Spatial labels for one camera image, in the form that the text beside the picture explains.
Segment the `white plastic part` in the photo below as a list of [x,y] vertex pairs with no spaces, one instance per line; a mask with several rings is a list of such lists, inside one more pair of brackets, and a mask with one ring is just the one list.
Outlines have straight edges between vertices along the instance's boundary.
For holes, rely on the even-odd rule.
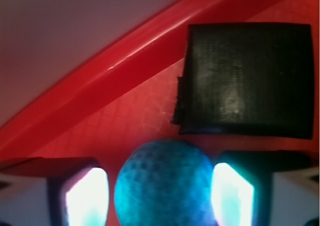
[[109,210],[109,182],[103,169],[92,168],[65,195],[69,226],[104,226]]
[[220,226],[251,226],[255,189],[226,163],[214,167],[211,203]]
[[273,175],[270,225],[305,225],[319,218],[319,167]]
[[0,174],[0,222],[50,226],[47,180]]

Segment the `black square pad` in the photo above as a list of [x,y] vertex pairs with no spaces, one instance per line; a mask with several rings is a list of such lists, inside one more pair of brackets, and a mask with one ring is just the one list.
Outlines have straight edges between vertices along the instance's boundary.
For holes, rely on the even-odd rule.
[[172,122],[180,134],[311,139],[312,52],[307,24],[190,25]]

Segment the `cyan light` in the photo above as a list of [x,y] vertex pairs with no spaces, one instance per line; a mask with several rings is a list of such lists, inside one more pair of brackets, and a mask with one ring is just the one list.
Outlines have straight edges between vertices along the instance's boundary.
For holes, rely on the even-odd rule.
[[109,209],[106,172],[92,168],[65,195],[68,226],[104,226]]
[[226,163],[214,167],[211,202],[220,226],[251,226],[255,189]]

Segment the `red plastic surface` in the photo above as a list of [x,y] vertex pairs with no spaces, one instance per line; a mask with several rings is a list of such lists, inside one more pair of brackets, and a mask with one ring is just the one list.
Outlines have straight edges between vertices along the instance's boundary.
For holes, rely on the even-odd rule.
[[[312,25],[316,81],[312,140],[177,134],[178,127],[170,120],[187,24],[223,21]],[[0,130],[0,158],[97,158],[109,175],[107,225],[116,226],[112,199],[121,166],[139,145],[162,137],[187,139],[212,158],[225,149],[319,152],[319,0],[181,0],[89,60],[5,125]]]

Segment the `bright white light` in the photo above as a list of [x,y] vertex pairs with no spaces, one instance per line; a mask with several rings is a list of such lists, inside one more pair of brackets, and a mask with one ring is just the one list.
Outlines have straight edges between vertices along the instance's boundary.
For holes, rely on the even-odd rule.
[[68,226],[104,226],[109,209],[108,176],[92,168],[65,195]]
[[252,225],[254,187],[226,163],[214,167],[211,203],[219,225]]

